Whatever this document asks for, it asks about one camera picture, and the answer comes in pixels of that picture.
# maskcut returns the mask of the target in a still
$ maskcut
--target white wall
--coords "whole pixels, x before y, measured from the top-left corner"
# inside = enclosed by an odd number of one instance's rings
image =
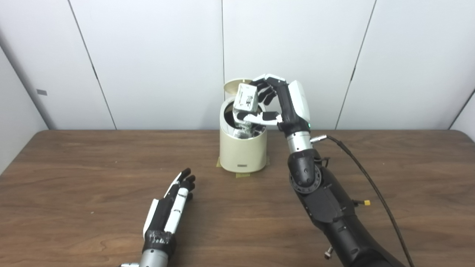
[[[223,1],[225,80],[299,80],[313,129],[334,129],[374,0]],[[280,110],[277,98],[268,110]]]
[[[475,96],[470,98],[450,129],[464,132],[475,142]]]
[[[118,129],[218,129],[221,1],[71,4]]]
[[[475,1],[378,1],[338,129],[448,129],[475,88]]]
[[[46,124],[0,48],[0,174]]]
[[[314,129],[447,129],[475,87],[475,1],[374,3],[4,0],[0,43],[57,129],[217,129],[224,81],[263,73],[302,82]]]
[[[67,0],[0,1],[0,42],[51,128],[115,129]]]

